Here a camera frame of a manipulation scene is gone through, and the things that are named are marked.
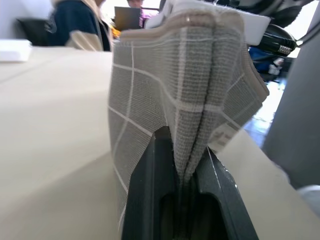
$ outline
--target laptop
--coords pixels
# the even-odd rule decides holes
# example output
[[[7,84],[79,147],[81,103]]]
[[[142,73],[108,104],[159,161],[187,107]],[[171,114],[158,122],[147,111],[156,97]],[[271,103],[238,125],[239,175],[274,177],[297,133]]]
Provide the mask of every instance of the laptop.
[[[140,8],[115,6],[115,28],[119,31],[128,29],[140,29],[140,12]]]

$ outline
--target folded cloth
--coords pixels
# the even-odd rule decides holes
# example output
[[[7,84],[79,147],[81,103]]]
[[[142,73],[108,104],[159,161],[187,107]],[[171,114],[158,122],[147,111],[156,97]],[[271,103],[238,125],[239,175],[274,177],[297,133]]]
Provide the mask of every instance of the folded cloth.
[[[131,173],[153,132],[169,126],[183,189],[208,142],[223,149],[268,94],[235,10],[185,11],[157,28],[124,31],[114,44],[108,106],[119,230]]]

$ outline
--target person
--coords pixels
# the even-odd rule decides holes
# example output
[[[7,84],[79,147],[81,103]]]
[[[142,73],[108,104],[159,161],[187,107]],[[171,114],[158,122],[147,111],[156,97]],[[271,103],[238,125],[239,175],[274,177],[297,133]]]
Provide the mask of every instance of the person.
[[[104,0],[52,0],[54,10],[46,23],[49,46],[88,51],[110,51],[109,28],[100,17]]]
[[[144,3],[144,0],[127,0],[130,8],[137,8],[140,9],[142,7],[142,4]]]

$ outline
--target table surface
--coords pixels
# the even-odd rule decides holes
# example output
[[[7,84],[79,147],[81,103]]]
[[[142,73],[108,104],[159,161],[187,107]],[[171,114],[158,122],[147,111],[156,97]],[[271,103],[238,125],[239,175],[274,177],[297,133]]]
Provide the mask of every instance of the table surface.
[[[112,54],[34,48],[0,63],[0,239],[117,239]],[[218,154],[260,240],[315,240],[320,220],[244,130]]]

